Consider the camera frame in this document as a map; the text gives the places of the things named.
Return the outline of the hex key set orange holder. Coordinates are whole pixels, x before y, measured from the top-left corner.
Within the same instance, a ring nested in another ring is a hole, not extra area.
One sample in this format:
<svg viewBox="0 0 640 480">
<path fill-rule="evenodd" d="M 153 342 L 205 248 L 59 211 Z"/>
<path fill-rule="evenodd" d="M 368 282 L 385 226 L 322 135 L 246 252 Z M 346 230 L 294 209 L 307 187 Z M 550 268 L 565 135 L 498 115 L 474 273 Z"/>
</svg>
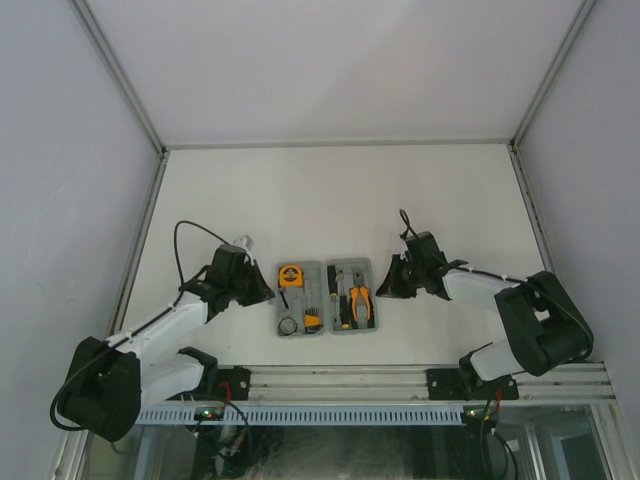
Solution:
<svg viewBox="0 0 640 480">
<path fill-rule="evenodd" d="M 314 334 L 323 328 L 319 308 L 307 308 L 304 311 L 303 325 L 306 334 Z"/>
</svg>

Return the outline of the black electrical tape roll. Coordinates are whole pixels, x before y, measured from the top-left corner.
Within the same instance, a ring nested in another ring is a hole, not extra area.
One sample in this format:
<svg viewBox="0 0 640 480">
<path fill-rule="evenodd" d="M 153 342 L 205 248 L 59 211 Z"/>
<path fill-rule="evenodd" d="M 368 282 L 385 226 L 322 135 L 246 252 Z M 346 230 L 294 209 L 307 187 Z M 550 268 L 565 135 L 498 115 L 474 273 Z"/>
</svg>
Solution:
<svg viewBox="0 0 640 480">
<path fill-rule="evenodd" d="M 298 332 L 298 322 L 295 318 L 285 317 L 278 323 L 278 334 L 281 336 L 291 336 Z"/>
</svg>

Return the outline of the orange tape measure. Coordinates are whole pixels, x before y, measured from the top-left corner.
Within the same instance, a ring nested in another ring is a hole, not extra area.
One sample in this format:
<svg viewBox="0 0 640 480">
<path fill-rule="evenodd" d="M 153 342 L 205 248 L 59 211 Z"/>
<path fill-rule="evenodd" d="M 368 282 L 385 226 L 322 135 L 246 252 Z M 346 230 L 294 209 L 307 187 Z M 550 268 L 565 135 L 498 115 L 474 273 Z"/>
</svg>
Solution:
<svg viewBox="0 0 640 480">
<path fill-rule="evenodd" d="M 278 289 L 282 303 L 286 309 L 289 308 L 289 302 L 286 292 L 289 289 L 304 288 L 303 269 L 298 264 L 287 264 L 279 268 L 278 273 Z"/>
</svg>

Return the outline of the flathead screwdriver black yellow handle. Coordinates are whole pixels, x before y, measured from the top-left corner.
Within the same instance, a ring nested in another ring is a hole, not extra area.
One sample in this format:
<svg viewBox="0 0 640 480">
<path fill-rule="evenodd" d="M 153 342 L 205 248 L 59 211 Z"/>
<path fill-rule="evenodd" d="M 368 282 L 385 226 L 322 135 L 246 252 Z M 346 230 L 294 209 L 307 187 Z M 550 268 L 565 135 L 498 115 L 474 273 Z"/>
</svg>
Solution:
<svg viewBox="0 0 640 480">
<path fill-rule="evenodd" d="M 344 287 L 344 274 L 342 270 L 337 273 L 337 284 L 339 290 L 339 317 L 342 329 L 350 329 L 350 316 L 348 312 L 348 300 Z"/>
</svg>

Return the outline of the phillips screwdriver black yellow handle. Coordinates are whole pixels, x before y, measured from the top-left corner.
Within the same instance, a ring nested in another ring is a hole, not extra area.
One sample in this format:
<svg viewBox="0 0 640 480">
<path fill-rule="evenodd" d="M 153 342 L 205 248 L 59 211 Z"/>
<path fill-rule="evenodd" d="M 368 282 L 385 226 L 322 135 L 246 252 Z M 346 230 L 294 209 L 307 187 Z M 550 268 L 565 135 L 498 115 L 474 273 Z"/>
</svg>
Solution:
<svg viewBox="0 0 640 480">
<path fill-rule="evenodd" d="M 327 266 L 327 283 L 330 298 L 335 300 L 338 296 L 338 274 L 334 264 Z"/>
</svg>

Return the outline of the orange black handled pliers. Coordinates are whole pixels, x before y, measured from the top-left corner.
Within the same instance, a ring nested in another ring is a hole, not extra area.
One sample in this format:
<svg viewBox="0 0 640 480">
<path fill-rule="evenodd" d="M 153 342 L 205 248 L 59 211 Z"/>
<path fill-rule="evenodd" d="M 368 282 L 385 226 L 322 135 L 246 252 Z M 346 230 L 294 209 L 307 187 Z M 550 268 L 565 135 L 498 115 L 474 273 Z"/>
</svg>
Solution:
<svg viewBox="0 0 640 480">
<path fill-rule="evenodd" d="M 349 290 L 351 325 L 355 329 L 371 329 L 375 326 L 371 291 L 365 282 L 365 275 L 359 268 L 352 271 L 353 285 Z"/>
</svg>

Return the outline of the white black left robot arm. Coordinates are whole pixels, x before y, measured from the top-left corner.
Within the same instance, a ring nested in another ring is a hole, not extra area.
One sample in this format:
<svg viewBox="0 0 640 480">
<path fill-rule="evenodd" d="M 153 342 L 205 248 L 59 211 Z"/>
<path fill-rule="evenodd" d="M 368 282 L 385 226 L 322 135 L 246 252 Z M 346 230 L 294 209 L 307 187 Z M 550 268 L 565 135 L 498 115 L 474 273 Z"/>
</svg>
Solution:
<svg viewBox="0 0 640 480">
<path fill-rule="evenodd" d="M 51 423 L 115 442 L 132 429 L 141 411 L 162 401 L 187 392 L 199 400 L 214 396 L 219 376 L 213 355 L 183 347 L 166 361 L 159 358 L 231 303 L 248 307 L 274 297 L 251 248 L 248 236 L 222 244 L 164 310 L 104 340 L 89 336 L 81 341 L 51 402 Z"/>
</svg>

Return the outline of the grey plastic tool case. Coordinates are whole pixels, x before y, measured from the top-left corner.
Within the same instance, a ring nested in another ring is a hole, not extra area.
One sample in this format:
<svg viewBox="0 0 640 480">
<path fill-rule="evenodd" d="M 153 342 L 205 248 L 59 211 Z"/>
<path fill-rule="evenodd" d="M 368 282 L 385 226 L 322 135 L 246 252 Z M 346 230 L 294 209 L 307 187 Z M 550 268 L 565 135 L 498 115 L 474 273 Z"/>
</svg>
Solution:
<svg viewBox="0 0 640 480">
<path fill-rule="evenodd" d="M 278 289 L 278 273 L 281 266 L 287 264 L 298 264 L 303 269 L 304 274 L 304 288 L 303 289 L 289 289 L 286 292 L 286 297 L 289 302 L 289 308 L 286 309 L 280 298 Z M 352 271 L 354 268 L 359 268 L 365 275 L 365 282 L 370 288 L 371 298 L 373 301 L 374 309 L 374 321 L 375 326 L 371 329 L 360 328 L 355 329 L 342 329 L 339 317 L 339 290 L 338 296 L 335 300 L 332 300 L 328 291 L 327 283 L 327 266 L 334 264 L 336 266 L 337 273 L 339 270 L 344 274 L 344 287 L 348 300 L 348 312 L 351 314 L 349 308 L 349 290 L 353 285 Z M 374 276 L 372 271 L 371 261 L 365 257 L 362 258 L 340 258 L 329 260 L 327 262 L 321 261 L 289 261 L 282 262 L 277 266 L 277 284 L 276 284 L 276 296 L 274 300 L 275 305 L 275 328 L 276 335 L 280 338 L 304 338 L 319 335 L 325 331 L 329 331 L 335 335 L 350 335 L 350 334 L 365 334 L 367 332 L 374 332 L 379 328 L 379 320 L 377 315 L 376 300 L 374 297 Z M 306 334 L 303 325 L 304 311 L 307 308 L 319 308 L 320 315 L 323 321 L 323 328 L 314 333 Z M 292 317 L 298 322 L 298 332 L 291 336 L 281 336 L 278 334 L 278 323 L 282 318 Z"/>
</svg>

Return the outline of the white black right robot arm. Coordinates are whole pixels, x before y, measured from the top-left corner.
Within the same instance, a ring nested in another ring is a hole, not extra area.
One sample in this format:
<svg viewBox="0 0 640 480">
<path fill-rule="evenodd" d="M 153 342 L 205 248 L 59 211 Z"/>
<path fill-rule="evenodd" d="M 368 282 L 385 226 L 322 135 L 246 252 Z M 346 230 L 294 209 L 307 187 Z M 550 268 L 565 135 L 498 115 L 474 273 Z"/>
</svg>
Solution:
<svg viewBox="0 0 640 480">
<path fill-rule="evenodd" d="M 409 299 L 420 289 L 445 301 L 493 311 L 506 338 L 481 346 L 459 360 L 459 385 L 480 399 L 496 380 L 517 373 L 542 376 L 559 365 L 589 357 L 594 335 L 559 279 L 543 270 L 524 279 L 449 261 L 429 232 L 403 237 L 406 251 L 392 256 L 376 295 Z"/>
</svg>

